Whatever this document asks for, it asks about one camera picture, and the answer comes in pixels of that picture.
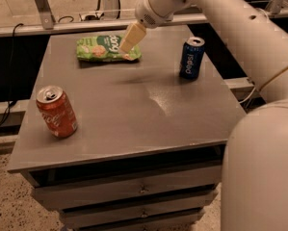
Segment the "tile floor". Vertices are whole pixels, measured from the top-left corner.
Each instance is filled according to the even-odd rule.
[[[121,0],[122,17],[133,16],[136,0]],[[97,0],[49,0],[56,19],[96,8]],[[0,0],[0,27],[17,23],[40,24],[34,0]],[[58,214],[48,212],[31,196],[31,186],[19,174],[5,171],[10,155],[0,155],[0,231],[60,230],[63,225]],[[206,214],[196,225],[169,227],[163,231],[220,231],[221,194],[205,208]]]

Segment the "snack bag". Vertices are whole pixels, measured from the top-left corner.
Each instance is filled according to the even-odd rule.
[[[122,36],[92,36],[77,40],[77,58],[88,62],[134,61],[142,55],[138,45],[127,54],[119,53]]]

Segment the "table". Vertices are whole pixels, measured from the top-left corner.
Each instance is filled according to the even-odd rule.
[[[122,31],[52,36],[8,172],[76,230],[153,230],[192,222],[215,196],[224,145],[245,115],[209,58],[196,81],[178,77],[187,26],[148,30],[134,63],[76,59],[76,40]],[[79,128],[58,140],[36,93],[62,87]]]

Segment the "drawer knob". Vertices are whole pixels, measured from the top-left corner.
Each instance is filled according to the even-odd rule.
[[[147,214],[147,212],[145,210],[143,210],[141,218],[147,218],[147,217],[149,217],[149,215]]]
[[[144,185],[142,185],[142,188],[140,189],[140,194],[145,194],[148,192],[149,192],[149,190]]]

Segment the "can lid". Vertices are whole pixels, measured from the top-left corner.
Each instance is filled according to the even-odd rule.
[[[199,38],[199,37],[190,37],[187,40],[187,43],[192,45],[192,46],[200,47],[200,46],[204,45],[204,40],[202,38]]]
[[[63,89],[56,86],[47,86],[39,90],[37,100],[39,103],[52,103],[59,99],[63,94]]]

